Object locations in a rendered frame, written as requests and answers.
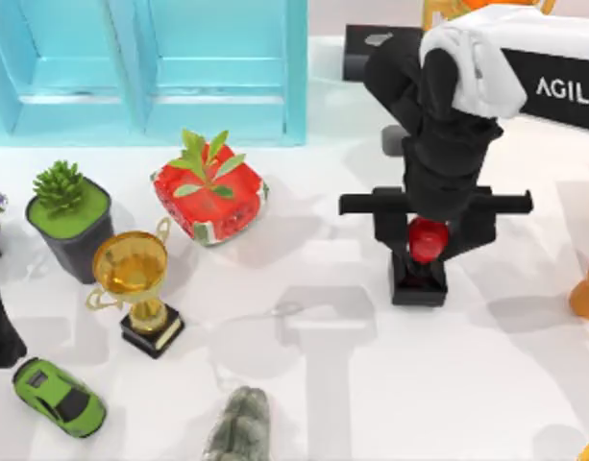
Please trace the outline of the red trophy with black base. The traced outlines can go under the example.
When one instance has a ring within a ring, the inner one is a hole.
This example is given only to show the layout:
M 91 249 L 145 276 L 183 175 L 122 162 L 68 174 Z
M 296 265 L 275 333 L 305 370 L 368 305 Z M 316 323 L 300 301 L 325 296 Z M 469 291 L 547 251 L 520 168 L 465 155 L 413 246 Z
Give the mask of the red trophy with black base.
M 446 225 L 422 217 L 407 226 L 407 241 L 392 253 L 392 303 L 397 306 L 438 307 L 448 285 L 440 256 L 449 241 Z

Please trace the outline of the grey rounded box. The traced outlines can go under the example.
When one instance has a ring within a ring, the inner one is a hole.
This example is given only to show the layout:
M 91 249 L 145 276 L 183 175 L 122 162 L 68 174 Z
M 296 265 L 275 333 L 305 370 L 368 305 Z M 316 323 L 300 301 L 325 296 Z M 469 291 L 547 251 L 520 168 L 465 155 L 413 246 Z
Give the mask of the grey rounded box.
M 399 125 L 389 125 L 381 130 L 382 151 L 391 158 L 403 155 L 402 141 L 407 136 L 406 130 Z

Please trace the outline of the red plant pot with leaves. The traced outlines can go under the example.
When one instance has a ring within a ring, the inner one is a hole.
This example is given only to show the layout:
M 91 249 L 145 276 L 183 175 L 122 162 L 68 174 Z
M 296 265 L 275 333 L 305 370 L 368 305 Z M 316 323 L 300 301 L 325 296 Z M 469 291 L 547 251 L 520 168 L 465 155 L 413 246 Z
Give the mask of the red plant pot with leaves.
M 266 206 L 270 188 L 228 145 L 227 131 L 211 140 L 184 129 L 177 158 L 151 182 L 170 216 L 203 246 L 223 243 L 247 229 Z

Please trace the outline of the black box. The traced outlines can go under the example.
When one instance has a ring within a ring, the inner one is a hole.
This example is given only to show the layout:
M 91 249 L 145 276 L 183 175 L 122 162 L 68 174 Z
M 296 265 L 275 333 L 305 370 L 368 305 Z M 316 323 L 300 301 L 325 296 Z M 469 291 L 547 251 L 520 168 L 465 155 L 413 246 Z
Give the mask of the black box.
M 393 36 L 419 38 L 421 35 L 420 27 L 347 24 L 343 46 L 342 80 L 360 83 L 369 56 L 386 39 Z

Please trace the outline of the light blue rack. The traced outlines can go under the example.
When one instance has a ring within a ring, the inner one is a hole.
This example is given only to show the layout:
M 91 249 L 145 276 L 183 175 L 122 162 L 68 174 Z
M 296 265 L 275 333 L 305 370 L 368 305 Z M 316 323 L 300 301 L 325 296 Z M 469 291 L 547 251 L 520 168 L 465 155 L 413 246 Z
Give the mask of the light blue rack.
M 0 146 L 307 132 L 307 0 L 0 0 Z

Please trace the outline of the orange and yellow object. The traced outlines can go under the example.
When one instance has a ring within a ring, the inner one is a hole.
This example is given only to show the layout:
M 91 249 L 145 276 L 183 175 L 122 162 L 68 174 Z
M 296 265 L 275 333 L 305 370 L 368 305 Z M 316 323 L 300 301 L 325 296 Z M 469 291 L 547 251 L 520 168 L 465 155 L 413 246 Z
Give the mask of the orange and yellow object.
M 424 0 L 422 29 L 433 27 L 433 18 L 439 14 L 443 19 L 452 20 L 469 12 L 489 5 L 538 6 L 543 14 L 550 14 L 556 0 Z

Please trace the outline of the gold trophy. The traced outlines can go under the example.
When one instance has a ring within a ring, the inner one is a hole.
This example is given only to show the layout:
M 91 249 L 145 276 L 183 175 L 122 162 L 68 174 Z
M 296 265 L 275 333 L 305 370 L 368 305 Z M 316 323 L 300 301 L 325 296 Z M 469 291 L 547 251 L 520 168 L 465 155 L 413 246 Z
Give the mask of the gold trophy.
M 120 321 L 123 339 L 153 359 L 161 357 L 185 328 L 180 312 L 160 297 L 171 224 L 164 217 L 153 233 L 132 230 L 105 241 L 92 262 L 98 286 L 86 297 L 86 307 L 93 311 L 127 308 Z

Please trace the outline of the grey stone figure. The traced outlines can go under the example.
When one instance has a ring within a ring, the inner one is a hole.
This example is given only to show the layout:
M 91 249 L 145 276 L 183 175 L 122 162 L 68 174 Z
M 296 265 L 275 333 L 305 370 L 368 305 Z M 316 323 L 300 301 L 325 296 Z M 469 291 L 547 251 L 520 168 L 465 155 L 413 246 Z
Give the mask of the grey stone figure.
M 271 461 L 270 442 L 266 393 L 241 386 L 230 394 L 207 439 L 201 461 Z

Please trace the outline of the green plant in black pot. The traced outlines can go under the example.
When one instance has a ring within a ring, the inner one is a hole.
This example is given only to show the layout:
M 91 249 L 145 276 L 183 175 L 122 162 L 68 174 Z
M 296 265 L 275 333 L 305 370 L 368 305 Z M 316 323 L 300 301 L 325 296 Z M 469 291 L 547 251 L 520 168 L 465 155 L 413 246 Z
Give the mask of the green plant in black pot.
M 82 284 L 92 284 L 93 257 L 114 236 L 110 194 L 86 177 L 76 162 L 57 160 L 37 174 L 27 221 L 39 232 L 56 260 Z

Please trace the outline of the green toy car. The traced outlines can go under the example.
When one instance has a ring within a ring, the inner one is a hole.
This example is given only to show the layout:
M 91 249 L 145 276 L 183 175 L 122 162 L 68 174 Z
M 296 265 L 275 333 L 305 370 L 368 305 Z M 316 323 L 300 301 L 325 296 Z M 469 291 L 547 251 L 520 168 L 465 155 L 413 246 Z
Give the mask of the green toy car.
M 15 371 L 12 385 L 22 401 L 74 438 L 91 436 L 107 418 L 103 400 L 51 361 L 26 360 Z

